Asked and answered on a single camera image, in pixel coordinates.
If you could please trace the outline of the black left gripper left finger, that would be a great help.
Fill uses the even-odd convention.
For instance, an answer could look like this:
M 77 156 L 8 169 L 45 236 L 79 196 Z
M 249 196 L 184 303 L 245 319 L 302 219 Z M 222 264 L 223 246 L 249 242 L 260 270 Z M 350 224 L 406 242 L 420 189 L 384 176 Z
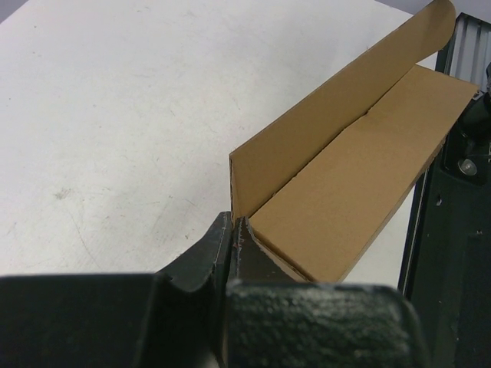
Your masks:
M 3 367 L 222 367 L 232 220 L 153 273 L 1 279 Z

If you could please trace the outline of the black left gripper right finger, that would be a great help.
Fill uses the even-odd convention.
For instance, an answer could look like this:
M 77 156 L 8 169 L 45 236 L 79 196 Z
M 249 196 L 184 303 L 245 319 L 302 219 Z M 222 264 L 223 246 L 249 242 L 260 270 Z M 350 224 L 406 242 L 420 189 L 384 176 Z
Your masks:
M 227 367 L 428 367 L 417 314 L 396 289 L 376 284 L 263 281 L 244 259 L 259 244 L 237 221 L 226 284 Z

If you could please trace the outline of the brown cardboard box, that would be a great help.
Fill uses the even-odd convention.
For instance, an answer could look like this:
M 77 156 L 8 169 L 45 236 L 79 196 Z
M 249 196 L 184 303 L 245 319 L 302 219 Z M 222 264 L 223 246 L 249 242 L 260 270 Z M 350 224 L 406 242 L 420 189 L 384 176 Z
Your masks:
M 421 65 L 455 20 L 431 2 L 230 153 L 232 218 L 274 278 L 343 280 L 433 162 L 477 90 Z

